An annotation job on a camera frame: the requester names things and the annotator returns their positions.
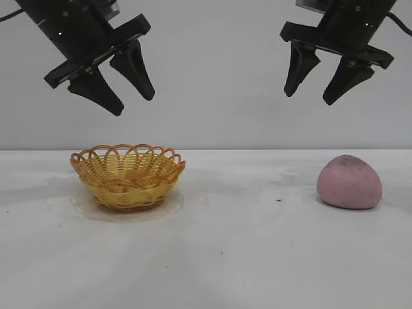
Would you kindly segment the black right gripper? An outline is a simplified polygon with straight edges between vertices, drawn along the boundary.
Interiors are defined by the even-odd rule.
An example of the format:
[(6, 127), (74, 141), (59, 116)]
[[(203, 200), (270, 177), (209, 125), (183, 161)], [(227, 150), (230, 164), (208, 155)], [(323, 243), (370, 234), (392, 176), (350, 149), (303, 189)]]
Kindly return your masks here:
[(296, 1), (301, 8), (320, 12), (316, 27), (287, 22), (282, 40), (291, 41), (290, 65), (284, 92), (291, 97), (320, 63), (316, 48), (341, 55), (341, 60), (323, 93), (331, 106), (358, 84), (372, 78), (374, 64), (387, 69), (393, 56), (369, 45), (375, 32), (393, 8), (394, 1)]

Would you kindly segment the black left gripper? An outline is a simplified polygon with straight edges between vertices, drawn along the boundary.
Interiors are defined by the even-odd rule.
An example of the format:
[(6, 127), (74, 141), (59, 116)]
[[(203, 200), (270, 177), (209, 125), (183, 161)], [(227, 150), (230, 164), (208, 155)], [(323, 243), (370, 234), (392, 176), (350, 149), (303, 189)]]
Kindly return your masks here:
[(44, 78), (52, 88), (70, 80), (69, 92), (118, 117), (124, 105), (95, 69), (110, 59), (109, 65), (144, 99), (153, 99), (155, 89), (138, 40), (151, 29), (143, 14), (114, 28), (103, 13), (112, 1), (18, 1), (18, 5), (66, 59)]

